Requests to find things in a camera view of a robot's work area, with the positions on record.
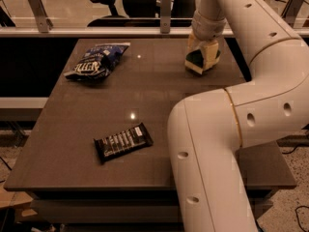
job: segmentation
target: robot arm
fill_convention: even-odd
[[[309,122],[307,44],[263,0],[202,0],[189,46],[212,42],[224,17],[252,81],[188,97],[170,114],[170,158],[187,232],[257,231],[234,153]]]

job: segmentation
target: black cable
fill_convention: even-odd
[[[300,228],[302,231],[304,231],[304,232],[309,232],[309,230],[305,230],[305,229],[301,226],[301,223],[300,223],[300,220],[299,220],[299,216],[298,216],[298,212],[297,212],[297,210],[300,209],[300,208],[309,209],[309,206],[301,205],[301,206],[298,206],[298,207],[295,209],[295,213],[296,213],[296,217],[297,217],[297,222],[298,222],[299,228]]]
[[[11,167],[8,165],[8,163],[6,161],[3,160],[2,157],[0,157],[0,160],[3,161],[3,163],[9,168],[10,171],[12,171]]]
[[[293,153],[298,147],[309,147],[309,144],[299,143],[297,144],[291,151],[289,152],[282,152],[283,155],[288,155]]]
[[[1,159],[1,161],[3,161],[3,163],[10,169],[10,171],[12,171],[11,167],[7,164],[7,162],[4,161],[2,157],[0,157],[0,159]]]
[[[257,220],[255,220],[255,224],[256,224],[259,232],[264,232],[264,230],[260,227],[260,224]]]

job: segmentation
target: black chair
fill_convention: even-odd
[[[159,26],[159,6],[156,0],[123,0],[126,15],[119,15],[115,7],[116,0],[91,0],[109,7],[111,15],[96,19],[89,27],[100,26]],[[171,26],[190,26],[195,11],[195,0],[174,0],[171,11],[172,18],[189,18],[173,21]]]

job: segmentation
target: desk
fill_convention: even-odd
[[[244,80],[227,45],[221,48],[221,62],[199,76],[184,69],[186,39],[168,38],[81,39],[64,72],[88,48],[108,42],[131,46],[102,82],[68,81],[61,74],[5,189],[32,194],[33,208],[53,223],[181,221],[167,148],[169,113],[186,96]],[[136,114],[134,120],[131,112]],[[101,164],[93,138],[140,122],[154,146]],[[267,155],[262,167],[279,164],[284,171],[267,172],[263,178],[280,179],[277,187],[294,187],[284,160],[270,160]],[[246,179],[251,189],[263,185],[258,175],[259,171]]]

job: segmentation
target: chip bag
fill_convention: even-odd
[[[90,48],[77,65],[65,72],[66,79],[104,79],[119,64],[130,43],[104,43]]]

